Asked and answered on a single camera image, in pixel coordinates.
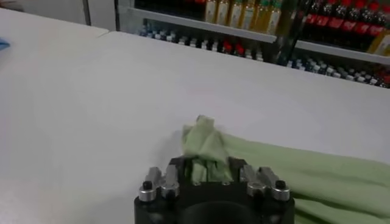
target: blue object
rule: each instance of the blue object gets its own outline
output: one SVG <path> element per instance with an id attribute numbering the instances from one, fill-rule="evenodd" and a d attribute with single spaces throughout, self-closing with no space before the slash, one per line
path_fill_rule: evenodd
<path id="1" fill-rule="evenodd" d="M 10 44 L 8 44 L 5 40 L 0 38 L 0 51 L 3 50 L 4 48 L 9 47 Z"/>

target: red bottle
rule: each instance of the red bottle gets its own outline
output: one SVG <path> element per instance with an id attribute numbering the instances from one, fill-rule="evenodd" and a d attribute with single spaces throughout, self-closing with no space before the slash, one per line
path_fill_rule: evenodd
<path id="1" fill-rule="evenodd" d="M 354 38 L 354 43 L 353 46 L 354 48 L 358 50 L 365 50 L 365 45 L 366 45 L 366 32 L 368 28 L 370 28 L 371 22 L 374 19 L 375 11 L 378 10 L 379 5 L 377 2 L 371 2 L 369 4 L 369 9 L 362 9 L 360 11 L 360 16 L 359 20 L 353 29 L 353 32 L 355 34 Z"/>
<path id="2" fill-rule="evenodd" d="M 382 11 L 378 11 L 374 15 L 374 19 L 370 28 L 366 32 L 366 38 L 364 43 L 364 50 L 366 50 L 372 43 L 372 41 L 378 36 L 380 32 L 385 29 L 386 15 L 390 15 L 390 5 L 384 5 Z"/>
<path id="3" fill-rule="evenodd" d="M 315 30 L 315 22 L 317 20 L 318 12 L 321 7 L 322 0 L 316 0 L 312 3 L 309 9 L 309 14 L 306 17 L 305 26 L 302 31 L 302 38 L 305 40 L 313 39 Z"/>
<path id="4" fill-rule="evenodd" d="M 320 12 L 317 16 L 317 20 L 315 22 L 316 30 L 314 40 L 316 41 L 324 41 L 324 34 L 327 33 L 327 24 L 330 19 L 330 15 L 335 7 L 336 0 L 328 0 L 328 2 L 320 9 Z"/>
<path id="5" fill-rule="evenodd" d="M 341 5 L 337 6 L 332 13 L 332 17 L 328 22 L 328 32 L 326 34 L 326 39 L 328 43 L 337 44 L 336 37 L 339 34 L 342 23 L 344 22 L 349 6 L 351 5 L 351 0 L 342 0 Z"/>
<path id="6" fill-rule="evenodd" d="M 355 7 L 352 8 L 348 13 L 341 24 L 341 30 L 339 35 L 337 35 L 336 41 L 345 47 L 352 46 L 352 40 L 354 40 L 353 30 L 358 22 L 360 16 L 360 10 L 364 7 L 364 2 L 362 0 L 358 0 Z"/>

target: white wall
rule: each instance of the white wall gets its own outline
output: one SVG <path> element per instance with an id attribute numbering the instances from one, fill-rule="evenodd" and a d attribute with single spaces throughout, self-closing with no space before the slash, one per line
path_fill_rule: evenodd
<path id="1" fill-rule="evenodd" d="M 31 14 L 85 24 L 82 0 L 19 0 Z"/>
<path id="2" fill-rule="evenodd" d="M 54 19 L 85 24 L 82 0 L 19 0 L 24 11 Z M 88 0 L 91 25 L 115 30 L 114 0 Z"/>

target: yellow bottle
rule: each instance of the yellow bottle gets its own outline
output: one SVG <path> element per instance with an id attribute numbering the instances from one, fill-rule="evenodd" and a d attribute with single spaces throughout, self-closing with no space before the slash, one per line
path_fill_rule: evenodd
<path id="1" fill-rule="evenodd" d="M 254 0 L 248 0 L 245 8 L 243 10 L 243 13 L 241 15 L 241 28 L 244 30 L 252 30 L 253 29 L 253 22 L 252 19 L 254 17 L 255 13 L 255 1 Z"/>
<path id="2" fill-rule="evenodd" d="M 217 10 L 217 1 L 216 0 L 207 0 L 206 2 L 206 12 L 205 12 L 205 21 L 208 23 L 215 23 Z"/>
<path id="3" fill-rule="evenodd" d="M 261 0 L 257 9 L 257 18 L 255 23 L 255 30 L 258 32 L 265 32 L 269 17 L 271 15 L 271 9 L 269 7 L 269 0 Z"/>
<path id="4" fill-rule="evenodd" d="M 280 6 L 281 6 L 281 2 L 279 0 L 276 0 L 274 2 L 274 7 L 273 7 L 273 9 L 271 11 L 271 15 L 269 17 L 269 22 L 268 22 L 267 31 L 266 31 L 267 34 L 275 35 L 275 33 L 276 33 L 276 28 L 277 28 L 278 23 L 279 23 L 280 14 L 282 13 L 282 11 L 280 11 Z"/>
<path id="5" fill-rule="evenodd" d="M 226 25 L 228 12 L 229 12 L 229 0 L 220 0 L 218 4 L 216 24 Z"/>
<path id="6" fill-rule="evenodd" d="M 232 5 L 232 11 L 229 15 L 229 26 L 234 28 L 241 28 L 240 19 L 243 11 L 243 2 L 242 0 L 235 0 Z"/>
<path id="7" fill-rule="evenodd" d="M 389 56 L 390 51 L 390 29 L 383 30 L 372 42 L 368 53 L 382 56 Z"/>

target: crumpled cloth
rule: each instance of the crumpled cloth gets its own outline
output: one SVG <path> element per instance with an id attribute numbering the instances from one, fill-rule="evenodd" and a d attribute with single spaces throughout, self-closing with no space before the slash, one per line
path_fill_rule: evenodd
<path id="1" fill-rule="evenodd" d="M 390 223 L 387 164 L 246 141 L 218 131 L 205 116 L 184 126 L 182 147 L 185 155 L 199 158 L 193 181 L 231 180 L 228 156 L 271 167 L 293 192 L 298 224 Z"/>

